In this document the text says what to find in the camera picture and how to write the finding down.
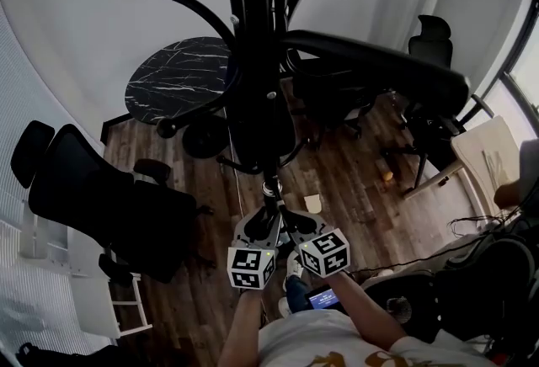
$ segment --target black marble table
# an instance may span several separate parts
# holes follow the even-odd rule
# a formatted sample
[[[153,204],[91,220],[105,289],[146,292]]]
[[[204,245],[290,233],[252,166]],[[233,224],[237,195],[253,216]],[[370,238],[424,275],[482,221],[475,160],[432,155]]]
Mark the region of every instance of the black marble table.
[[[125,89],[131,115],[155,125],[207,104],[223,93],[230,51],[221,38],[182,40],[159,50]]]

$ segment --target blue screen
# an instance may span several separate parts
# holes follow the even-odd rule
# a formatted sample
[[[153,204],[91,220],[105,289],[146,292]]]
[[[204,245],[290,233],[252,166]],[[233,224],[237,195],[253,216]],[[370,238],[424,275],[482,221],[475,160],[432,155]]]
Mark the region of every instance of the blue screen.
[[[320,294],[309,297],[313,309],[325,309],[339,302],[333,290],[325,290]]]

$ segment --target table leg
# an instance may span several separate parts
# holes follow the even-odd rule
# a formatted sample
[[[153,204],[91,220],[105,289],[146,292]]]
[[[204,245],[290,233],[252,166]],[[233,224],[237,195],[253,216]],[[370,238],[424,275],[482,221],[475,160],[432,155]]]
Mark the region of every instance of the table leg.
[[[453,173],[456,173],[461,168],[462,168],[462,162],[459,159],[456,159],[451,165],[449,165],[446,169],[437,173],[433,178],[429,178],[426,182],[420,184],[417,188],[415,188],[411,192],[404,194],[403,196],[404,199],[413,198],[419,192],[425,189],[428,189],[429,187],[434,186],[435,184],[438,184],[444,178],[449,177]]]

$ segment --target person's right arm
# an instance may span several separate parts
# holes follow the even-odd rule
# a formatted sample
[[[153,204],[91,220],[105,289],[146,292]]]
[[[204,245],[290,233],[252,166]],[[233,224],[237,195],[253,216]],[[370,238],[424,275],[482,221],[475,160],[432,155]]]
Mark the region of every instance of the person's right arm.
[[[326,278],[355,328],[366,342],[389,350],[407,334],[392,316],[374,302],[361,287],[342,271]]]

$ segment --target shoe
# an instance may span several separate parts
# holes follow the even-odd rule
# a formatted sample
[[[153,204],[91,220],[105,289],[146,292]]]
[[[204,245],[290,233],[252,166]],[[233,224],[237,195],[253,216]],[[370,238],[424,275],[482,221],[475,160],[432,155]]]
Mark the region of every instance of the shoe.
[[[279,313],[282,317],[288,317],[292,314],[285,296],[279,300],[277,306],[279,307]]]
[[[302,278],[303,266],[300,264],[299,256],[299,253],[295,250],[288,255],[288,259],[286,260],[286,277],[285,281],[283,282],[284,292],[286,292],[286,281],[289,277],[297,276],[300,279]]]

